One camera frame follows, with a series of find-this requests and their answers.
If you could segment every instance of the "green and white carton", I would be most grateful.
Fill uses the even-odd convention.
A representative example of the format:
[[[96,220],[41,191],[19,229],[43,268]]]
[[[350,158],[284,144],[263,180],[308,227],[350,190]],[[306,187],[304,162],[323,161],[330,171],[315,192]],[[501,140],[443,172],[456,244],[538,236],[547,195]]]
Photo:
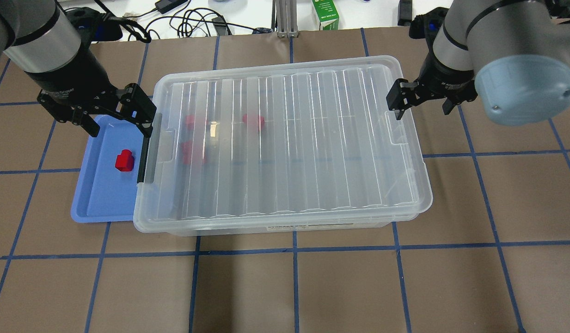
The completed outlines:
[[[312,0],[316,23],[320,30],[338,30],[340,16],[334,6],[334,0]]]

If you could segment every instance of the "brown tabletop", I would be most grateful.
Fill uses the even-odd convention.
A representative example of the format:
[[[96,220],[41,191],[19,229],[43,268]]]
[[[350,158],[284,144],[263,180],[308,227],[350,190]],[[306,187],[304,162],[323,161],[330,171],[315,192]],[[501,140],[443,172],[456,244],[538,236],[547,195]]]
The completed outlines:
[[[406,28],[100,43],[117,86],[165,74],[427,54]],[[87,135],[0,61],[0,333],[570,332],[570,110],[498,126],[412,109],[434,203],[378,229],[181,238],[69,214]]]

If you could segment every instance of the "blue tray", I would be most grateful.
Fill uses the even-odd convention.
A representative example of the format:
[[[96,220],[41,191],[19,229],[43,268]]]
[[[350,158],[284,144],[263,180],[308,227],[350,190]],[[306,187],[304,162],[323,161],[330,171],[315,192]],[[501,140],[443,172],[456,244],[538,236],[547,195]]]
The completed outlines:
[[[71,217],[76,222],[132,221],[143,134],[135,125],[98,116],[98,137],[90,137],[75,188]],[[123,149],[133,152],[133,171],[121,173],[114,164]]]

